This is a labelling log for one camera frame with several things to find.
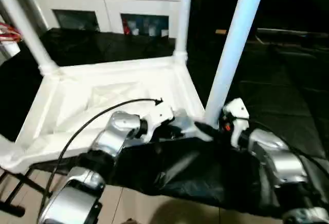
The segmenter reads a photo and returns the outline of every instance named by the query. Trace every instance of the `metal frame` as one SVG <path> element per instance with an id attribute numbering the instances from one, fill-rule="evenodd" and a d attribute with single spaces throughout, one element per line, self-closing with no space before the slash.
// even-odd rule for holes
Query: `metal frame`
<path id="1" fill-rule="evenodd" d="M 29 176 L 32 174 L 33 170 L 34 169 L 29 169 L 25 175 L 24 174 L 12 174 L 8 171 L 4 171 L 1 174 L 0 184 L 5 180 L 5 178 L 8 175 L 11 175 L 11 176 L 15 177 L 16 179 L 19 180 L 19 182 L 16 185 L 16 187 L 14 188 L 14 190 L 7 197 L 7 199 L 4 202 L 0 201 L 0 211 L 4 211 L 4 212 L 6 212 L 8 214 L 11 214 L 13 216 L 16 216 L 16 217 L 22 217 L 25 214 L 25 208 L 24 207 L 14 206 L 14 205 L 11 204 L 11 202 L 13 201 L 13 199 L 15 198 L 17 193 L 22 188 L 23 184 L 27 184 L 29 187 L 31 187 L 34 190 L 40 192 L 41 194 L 43 194 L 45 192 L 45 189 L 42 186 L 38 185 L 37 183 L 35 183 L 33 180 L 31 180 L 29 178 Z"/>

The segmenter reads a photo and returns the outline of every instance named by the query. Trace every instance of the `floor tile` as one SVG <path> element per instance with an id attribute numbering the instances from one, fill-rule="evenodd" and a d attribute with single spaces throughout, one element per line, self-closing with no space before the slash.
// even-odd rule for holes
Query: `floor tile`
<path id="1" fill-rule="evenodd" d="M 103 204 L 103 208 L 98 217 L 98 224 L 111 224 L 115 211 L 117 209 L 119 199 L 121 196 L 122 187 L 108 185 L 103 195 L 100 199 L 100 202 Z"/>
<path id="2" fill-rule="evenodd" d="M 218 224 L 219 210 L 166 196 L 147 196 L 124 189 L 113 224 L 132 218 L 141 224 Z"/>

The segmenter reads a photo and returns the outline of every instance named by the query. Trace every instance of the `red object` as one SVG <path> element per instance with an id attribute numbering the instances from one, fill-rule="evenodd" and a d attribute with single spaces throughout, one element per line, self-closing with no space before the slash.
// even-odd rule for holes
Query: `red object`
<path id="1" fill-rule="evenodd" d="M 231 130 L 231 126 L 229 124 L 225 125 L 225 130 L 229 132 Z"/>
<path id="2" fill-rule="evenodd" d="M 14 27 L 0 22 L 0 42 L 19 42 L 22 36 Z"/>
<path id="3" fill-rule="evenodd" d="M 124 33 L 125 35 L 130 35 L 130 34 L 131 34 L 131 31 L 130 31 L 130 29 L 129 29 L 129 26 L 128 26 L 128 22 L 127 22 L 127 20 L 123 19 L 123 20 L 122 20 L 122 24 L 123 24 L 123 33 Z"/>

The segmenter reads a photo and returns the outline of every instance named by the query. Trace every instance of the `white robot part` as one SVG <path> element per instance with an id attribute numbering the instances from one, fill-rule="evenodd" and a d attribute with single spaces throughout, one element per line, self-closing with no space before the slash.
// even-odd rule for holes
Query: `white robot part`
<path id="1" fill-rule="evenodd" d="M 249 113 L 241 98 L 234 99 L 224 106 L 224 114 L 231 114 L 236 119 L 233 121 L 234 130 L 231 137 L 231 145 L 238 147 L 239 137 L 242 131 L 249 128 Z"/>

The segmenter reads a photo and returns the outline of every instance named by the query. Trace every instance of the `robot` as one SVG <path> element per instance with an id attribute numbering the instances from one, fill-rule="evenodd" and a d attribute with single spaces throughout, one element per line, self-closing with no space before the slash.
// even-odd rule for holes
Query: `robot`
<path id="1" fill-rule="evenodd" d="M 128 147 L 164 143 L 168 139 L 207 143 L 218 137 L 229 138 L 231 147 L 259 160 L 281 206 L 283 223 L 329 223 L 327 210 L 313 195 L 298 155 L 272 132 L 250 129 L 248 120 L 249 113 L 241 99 L 224 106 L 219 129 L 195 122 L 184 110 L 173 112 L 165 102 L 142 118 L 117 111 L 54 192 L 40 214 L 39 224 L 97 223 L 102 209 L 99 199 L 106 184 L 111 183 L 121 152 Z"/>

